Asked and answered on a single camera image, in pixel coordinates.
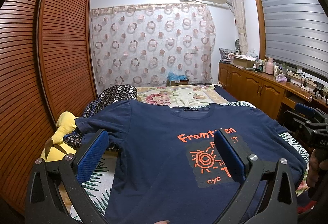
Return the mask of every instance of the finger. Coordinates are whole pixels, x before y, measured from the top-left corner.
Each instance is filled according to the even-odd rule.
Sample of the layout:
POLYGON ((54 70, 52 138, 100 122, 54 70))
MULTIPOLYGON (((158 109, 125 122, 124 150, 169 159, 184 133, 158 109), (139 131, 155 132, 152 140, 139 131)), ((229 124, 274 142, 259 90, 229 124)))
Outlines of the finger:
POLYGON ((319 173, 317 171, 313 171, 311 168, 309 168, 309 173, 308 173, 306 179, 317 182, 319 180, 319 173))
POLYGON ((328 170, 328 159, 326 159, 320 163, 320 168, 322 170, 328 170))
POLYGON ((319 161, 315 156, 315 150, 313 150, 312 155, 309 160, 309 165, 314 171, 318 171, 319 169, 319 161))
POLYGON ((170 223, 169 220, 163 220, 163 221, 156 222, 154 224, 169 224, 169 223, 170 223))
POLYGON ((310 178, 306 179, 306 185, 309 186, 310 188, 315 186, 315 182, 311 180, 310 178))

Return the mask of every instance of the wooden window frame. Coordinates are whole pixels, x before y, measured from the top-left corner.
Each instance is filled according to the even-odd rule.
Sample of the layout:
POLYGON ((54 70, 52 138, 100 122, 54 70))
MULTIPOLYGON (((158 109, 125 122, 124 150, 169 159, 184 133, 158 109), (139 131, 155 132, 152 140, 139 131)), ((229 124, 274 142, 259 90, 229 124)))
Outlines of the wooden window frame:
POLYGON ((262 0, 255 0, 260 31, 260 59, 265 59, 265 23, 262 0))

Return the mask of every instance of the cardboard box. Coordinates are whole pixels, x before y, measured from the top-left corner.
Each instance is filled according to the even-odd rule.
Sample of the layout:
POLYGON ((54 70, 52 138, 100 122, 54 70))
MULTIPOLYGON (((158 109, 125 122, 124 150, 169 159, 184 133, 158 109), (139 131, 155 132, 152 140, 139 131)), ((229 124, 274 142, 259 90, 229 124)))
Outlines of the cardboard box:
POLYGON ((241 66, 244 68, 252 68, 253 65, 255 64, 255 60, 247 60, 247 59, 242 59, 238 57, 233 57, 233 65, 241 66))
POLYGON ((176 80, 176 81, 169 81, 167 80, 166 86, 177 86, 177 85, 187 85, 188 80, 176 80))

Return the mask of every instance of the plush toy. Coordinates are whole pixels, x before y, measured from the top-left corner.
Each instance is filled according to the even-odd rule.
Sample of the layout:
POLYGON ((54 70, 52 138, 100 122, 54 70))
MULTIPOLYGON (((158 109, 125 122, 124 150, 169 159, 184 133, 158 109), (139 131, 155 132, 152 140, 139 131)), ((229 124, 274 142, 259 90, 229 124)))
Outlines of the plush toy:
POLYGON ((56 123, 57 131, 46 141, 41 157, 46 161, 62 160, 66 154, 75 154, 76 150, 63 142, 64 135, 72 132, 75 128, 75 117, 70 112, 62 113, 56 123))

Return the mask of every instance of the sheer curtain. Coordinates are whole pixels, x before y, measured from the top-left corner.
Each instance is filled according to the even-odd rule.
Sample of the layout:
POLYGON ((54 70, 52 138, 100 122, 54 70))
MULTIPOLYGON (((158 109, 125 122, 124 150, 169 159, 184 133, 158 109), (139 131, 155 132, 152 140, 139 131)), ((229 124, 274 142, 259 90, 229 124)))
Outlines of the sheer curtain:
POLYGON ((204 4, 131 5, 90 12, 97 90, 161 86, 168 72, 211 82, 215 26, 204 4))
POLYGON ((248 52, 247 35, 246 35, 246 21, 245 21, 245 9, 243 0, 231 0, 233 13, 235 15, 238 37, 240 44, 240 51, 243 55, 248 52))

